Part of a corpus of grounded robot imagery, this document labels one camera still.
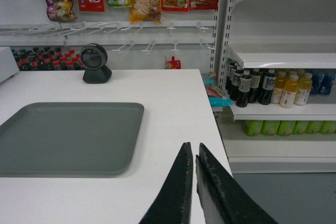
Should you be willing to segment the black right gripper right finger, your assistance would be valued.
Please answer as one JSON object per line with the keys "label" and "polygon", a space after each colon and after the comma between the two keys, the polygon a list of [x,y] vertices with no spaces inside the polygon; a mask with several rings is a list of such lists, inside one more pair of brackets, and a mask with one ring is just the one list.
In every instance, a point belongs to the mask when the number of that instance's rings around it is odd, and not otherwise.
{"label": "black right gripper right finger", "polygon": [[196,176],[206,223],[276,223],[203,143],[200,143],[196,156]]}

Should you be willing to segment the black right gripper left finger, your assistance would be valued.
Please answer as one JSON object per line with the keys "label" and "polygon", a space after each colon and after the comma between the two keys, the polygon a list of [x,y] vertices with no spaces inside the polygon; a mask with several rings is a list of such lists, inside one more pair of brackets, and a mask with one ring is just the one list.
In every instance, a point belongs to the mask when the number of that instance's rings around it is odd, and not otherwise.
{"label": "black right gripper left finger", "polygon": [[190,223],[192,190],[193,154],[190,142],[185,142],[140,223]]}

